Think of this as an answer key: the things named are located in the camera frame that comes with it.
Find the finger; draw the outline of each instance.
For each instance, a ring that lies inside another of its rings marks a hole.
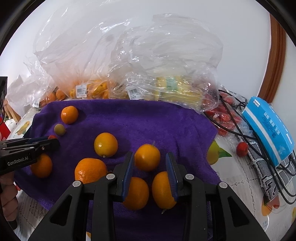
[[[9,201],[6,205],[3,206],[3,215],[5,218],[9,217],[14,210],[17,209],[18,206],[18,201],[17,198],[15,197],[13,200]]]
[[[7,173],[3,176],[0,176],[0,183],[4,186],[13,184],[14,172]]]
[[[9,201],[11,201],[17,195],[17,188],[15,185],[6,186],[3,192],[0,194],[1,204],[5,206]]]
[[[17,209],[15,209],[8,217],[6,217],[6,220],[8,222],[14,221],[17,217]]]

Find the purple cloth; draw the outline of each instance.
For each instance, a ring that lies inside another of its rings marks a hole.
[[[54,134],[54,126],[62,123],[61,110],[69,105],[77,107],[79,118],[74,124],[65,125],[66,134],[58,137],[60,149],[49,153],[53,162],[52,174],[39,179],[31,173],[30,167],[15,172],[19,187],[46,209],[50,209],[74,181],[74,170],[81,159],[101,159],[108,170],[112,170],[123,162],[127,151],[135,152],[145,143],[155,142],[161,153],[161,162],[155,171],[134,170],[133,176],[143,178],[149,186],[157,173],[166,170],[165,154],[169,151],[189,173],[204,182],[217,184],[220,181],[206,161],[207,150],[217,131],[206,117],[194,110],[161,101],[52,102],[34,117],[29,136]],[[118,151],[112,158],[101,158],[94,151],[94,140],[102,132],[109,132],[118,140]],[[151,192],[148,204],[139,211],[129,211],[121,203],[114,203],[114,216],[118,241],[182,240],[184,206],[177,204],[161,214]]]

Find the plastic bag of red fruit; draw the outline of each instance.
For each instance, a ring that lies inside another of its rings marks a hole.
[[[226,99],[224,99],[224,101],[235,104],[236,100],[235,100],[235,98],[233,100],[232,98],[226,97]],[[238,127],[242,131],[242,133],[244,135],[247,135],[247,136],[252,136],[252,131],[249,129],[248,124],[242,119],[242,117],[240,117],[232,109],[232,107],[228,103],[225,103],[225,105],[227,106],[229,112],[231,113],[234,121],[236,122],[236,124],[238,125]],[[218,106],[216,108],[214,108],[214,109],[212,109],[210,111],[205,111],[205,114],[208,116],[208,118],[211,118],[214,121],[214,123],[220,124],[221,126],[225,127],[226,129],[234,131],[234,132],[237,133],[238,130],[237,130],[237,128],[236,128],[236,126],[235,126],[229,112],[227,111],[224,104],[221,101],[219,101],[219,104],[218,104]],[[227,130],[225,130],[225,129],[217,126],[217,125],[216,125],[216,127],[218,128],[218,134],[220,136],[228,137],[229,135],[233,135],[230,132],[228,132]]]

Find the silver rivet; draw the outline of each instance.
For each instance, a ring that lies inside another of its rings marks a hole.
[[[227,188],[227,187],[228,187],[227,183],[225,183],[225,182],[220,182],[220,183],[219,183],[219,186],[220,186],[221,188]]]
[[[194,179],[194,176],[192,174],[186,174],[185,178],[188,180],[192,180]]]
[[[75,181],[75,182],[72,183],[73,187],[79,187],[80,184],[81,184],[80,181]]]
[[[111,180],[111,179],[114,179],[115,178],[115,175],[113,173],[109,173],[107,176],[106,176],[107,179]]]

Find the blue box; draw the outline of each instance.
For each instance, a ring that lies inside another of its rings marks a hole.
[[[265,100],[253,96],[242,115],[262,141],[276,167],[292,153],[292,136]]]

